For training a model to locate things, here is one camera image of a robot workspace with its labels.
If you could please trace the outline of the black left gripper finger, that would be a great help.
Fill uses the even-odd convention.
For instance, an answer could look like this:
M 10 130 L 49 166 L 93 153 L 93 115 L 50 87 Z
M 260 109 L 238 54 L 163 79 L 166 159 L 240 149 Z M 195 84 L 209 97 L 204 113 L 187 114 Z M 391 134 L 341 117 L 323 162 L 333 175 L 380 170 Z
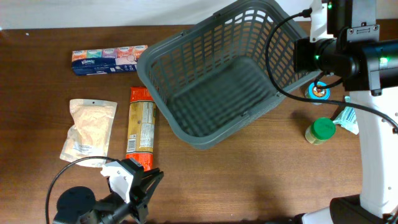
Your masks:
M 160 183 L 160 169 L 155 168 L 144 172 L 144 178 L 141 182 L 141 190 L 143 198 L 151 199 L 154 194 L 155 189 Z
M 160 170 L 150 170 L 149 174 L 146 175 L 144 181 L 143 181 L 143 190 L 145 191 L 145 197 L 144 197 L 144 201 L 146 204 L 149 203 L 149 201 L 151 200 L 155 189 L 157 188 L 157 186 L 160 184 L 160 181 L 163 179 L 164 177 L 164 172 L 160 171 Z

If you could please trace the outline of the orange spaghetti packet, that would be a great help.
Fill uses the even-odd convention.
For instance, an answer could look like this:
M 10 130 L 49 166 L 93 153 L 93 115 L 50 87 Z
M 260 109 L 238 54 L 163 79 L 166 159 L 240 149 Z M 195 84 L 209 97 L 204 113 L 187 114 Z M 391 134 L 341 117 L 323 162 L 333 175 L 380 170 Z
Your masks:
M 156 105 L 148 89 L 131 87 L 126 159 L 134 159 L 145 171 L 151 170 L 154 158 Z

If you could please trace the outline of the beige powder pouch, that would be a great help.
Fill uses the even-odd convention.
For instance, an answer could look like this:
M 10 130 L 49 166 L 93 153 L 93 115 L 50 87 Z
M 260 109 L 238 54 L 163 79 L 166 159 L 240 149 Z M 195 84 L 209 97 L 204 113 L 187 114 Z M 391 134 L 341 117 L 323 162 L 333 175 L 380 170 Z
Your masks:
M 79 162 L 79 166 L 102 167 L 108 155 L 109 140 L 117 103 L 113 101 L 72 99 L 70 114 L 74 124 L 67 132 L 67 138 L 60 154 L 60 159 Z

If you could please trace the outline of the grey plastic shopping basket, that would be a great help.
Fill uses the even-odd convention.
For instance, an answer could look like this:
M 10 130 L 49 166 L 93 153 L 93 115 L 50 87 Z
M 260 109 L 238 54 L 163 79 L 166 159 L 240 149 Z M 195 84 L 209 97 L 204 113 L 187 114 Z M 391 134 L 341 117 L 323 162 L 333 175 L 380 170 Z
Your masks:
M 137 73 L 175 135 L 209 149 L 315 78 L 294 71 L 306 36 L 277 2 L 236 1 L 150 46 Z

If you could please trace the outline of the Kleenex tissue multipack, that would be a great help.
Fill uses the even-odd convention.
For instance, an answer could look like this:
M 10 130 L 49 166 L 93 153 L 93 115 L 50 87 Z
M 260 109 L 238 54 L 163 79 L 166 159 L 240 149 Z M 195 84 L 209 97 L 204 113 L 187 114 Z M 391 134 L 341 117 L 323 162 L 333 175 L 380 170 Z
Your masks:
M 137 61 L 148 45 L 72 52 L 72 70 L 78 76 L 135 72 Z

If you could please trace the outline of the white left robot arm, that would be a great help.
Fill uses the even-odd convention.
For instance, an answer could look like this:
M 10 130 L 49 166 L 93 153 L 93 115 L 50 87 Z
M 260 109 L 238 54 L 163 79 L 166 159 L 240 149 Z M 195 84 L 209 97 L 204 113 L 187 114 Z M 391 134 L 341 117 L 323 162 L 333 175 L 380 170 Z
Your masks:
M 49 199 L 58 178 L 71 166 L 89 159 L 102 159 L 101 175 L 107 178 L 110 194 L 97 200 L 88 187 L 72 187 L 57 200 L 57 214 L 49 218 Z M 156 168 L 145 171 L 134 159 L 117 160 L 105 156 L 78 159 L 65 166 L 53 179 L 45 200 L 47 223 L 122 223 L 132 217 L 136 223 L 145 223 L 148 204 L 164 173 Z

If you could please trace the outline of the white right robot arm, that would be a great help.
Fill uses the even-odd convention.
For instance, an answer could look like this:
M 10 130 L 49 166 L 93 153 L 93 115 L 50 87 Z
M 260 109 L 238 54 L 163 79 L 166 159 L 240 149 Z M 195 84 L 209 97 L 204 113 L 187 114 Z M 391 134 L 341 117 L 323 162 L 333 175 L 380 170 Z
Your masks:
M 397 222 L 397 41 L 379 38 L 375 1 L 314 1 L 294 69 L 341 77 L 359 126 L 361 193 L 334 198 L 302 223 Z

